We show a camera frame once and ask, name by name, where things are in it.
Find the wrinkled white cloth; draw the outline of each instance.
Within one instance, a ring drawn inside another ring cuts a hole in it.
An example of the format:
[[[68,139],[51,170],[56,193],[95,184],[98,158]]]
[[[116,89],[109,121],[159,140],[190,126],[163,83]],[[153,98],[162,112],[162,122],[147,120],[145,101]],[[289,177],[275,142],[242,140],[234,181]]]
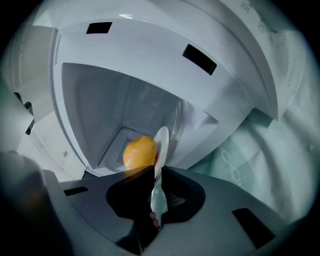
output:
[[[289,223],[315,199],[320,170],[320,78],[309,56],[302,83],[279,121],[254,109],[189,170],[233,182]]]

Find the vent slot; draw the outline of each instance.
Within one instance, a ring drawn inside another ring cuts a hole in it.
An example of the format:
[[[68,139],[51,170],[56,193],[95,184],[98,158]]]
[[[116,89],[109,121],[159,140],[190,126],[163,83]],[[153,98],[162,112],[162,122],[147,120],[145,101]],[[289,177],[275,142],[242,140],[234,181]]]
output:
[[[257,249],[275,238],[274,234],[248,208],[237,209],[232,213]]]
[[[106,34],[109,32],[111,25],[112,25],[112,22],[91,23],[86,33],[87,34]]]
[[[212,75],[217,67],[217,64],[214,63],[208,56],[190,44],[188,44],[186,47],[183,56],[192,61],[194,64],[198,65],[209,75]]]
[[[82,192],[85,192],[88,190],[89,189],[87,189],[85,186],[80,186],[80,187],[76,187],[76,188],[67,189],[64,191],[64,193],[68,197],[68,196],[79,194],[79,193],[82,193]]]

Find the black opening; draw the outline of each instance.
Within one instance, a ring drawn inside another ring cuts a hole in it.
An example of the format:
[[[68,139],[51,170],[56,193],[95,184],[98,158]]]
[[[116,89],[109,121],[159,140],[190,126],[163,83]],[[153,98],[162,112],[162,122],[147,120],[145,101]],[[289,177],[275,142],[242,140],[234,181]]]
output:
[[[91,23],[86,33],[87,34],[106,34],[109,32],[111,25],[112,25],[112,22]]]
[[[232,213],[257,249],[275,238],[274,234],[248,208],[237,209]]]
[[[80,186],[80,187],[76,187],[76,188],[67,189],[64,191],[64,193],[68,197],[68,196],[79,194],[79,193],[82,193],[82,192],[85,192],[88,190],[89,189],[87,189],[85,186]]]
[[[209,75],[212,75],[217,67],[217,64],[214,63],[208,56],[190,44],[188,44],[186,47],[183,56],[192,61],[194,64],[198,65]]]

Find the white fabric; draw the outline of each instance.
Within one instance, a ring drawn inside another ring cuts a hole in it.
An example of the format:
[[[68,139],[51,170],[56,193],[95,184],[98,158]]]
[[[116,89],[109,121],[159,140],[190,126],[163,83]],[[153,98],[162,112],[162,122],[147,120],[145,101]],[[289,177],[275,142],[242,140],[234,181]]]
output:
[[[281,120],[254,109],[239,128],[191,171],[237,184],[288,223],[305,216],[320,166],[320,79],[309,56],[302,83]]]

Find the black rectangular slot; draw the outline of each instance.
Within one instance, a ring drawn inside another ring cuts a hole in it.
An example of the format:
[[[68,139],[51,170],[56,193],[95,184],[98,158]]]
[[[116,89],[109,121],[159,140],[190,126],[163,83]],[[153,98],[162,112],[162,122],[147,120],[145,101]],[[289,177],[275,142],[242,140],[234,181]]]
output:
[[[87,189],[85,186],[80,186],[80,187],[76,187],[76,188],[67,189],[64,191],[64,193],[68,197],[68,196],[79,194],[79,193],[82,193],[82,192],[85,192],[88,190],[89,189]]]
[[[275,238],[274,234],[248,208],[237,209],[232,213],[257,249]]]
[[[111,25],[112,25],[112,22],[91,23],[86,33],[87,34],[106,34],[109,32]]]
[[[209,75],[212,75],[217,67],[217,64],[214,63],[208,56],[190,44],[188,44],[186,47],[183,56],[192,61],[194,64],[198,65]]]

